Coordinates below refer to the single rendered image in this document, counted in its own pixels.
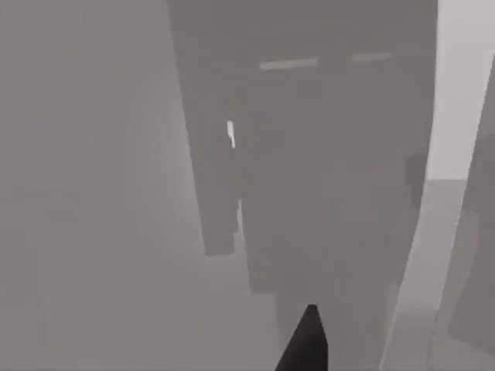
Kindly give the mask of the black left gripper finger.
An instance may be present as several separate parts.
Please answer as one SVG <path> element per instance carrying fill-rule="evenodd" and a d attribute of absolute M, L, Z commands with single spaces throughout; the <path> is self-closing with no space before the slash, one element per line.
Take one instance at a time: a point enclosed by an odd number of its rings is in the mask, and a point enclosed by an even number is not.
<path fill-rule="evenodd" d="M 328 371 L 329 346 L 318 307 L 306 307 L 274 371 Z"/>

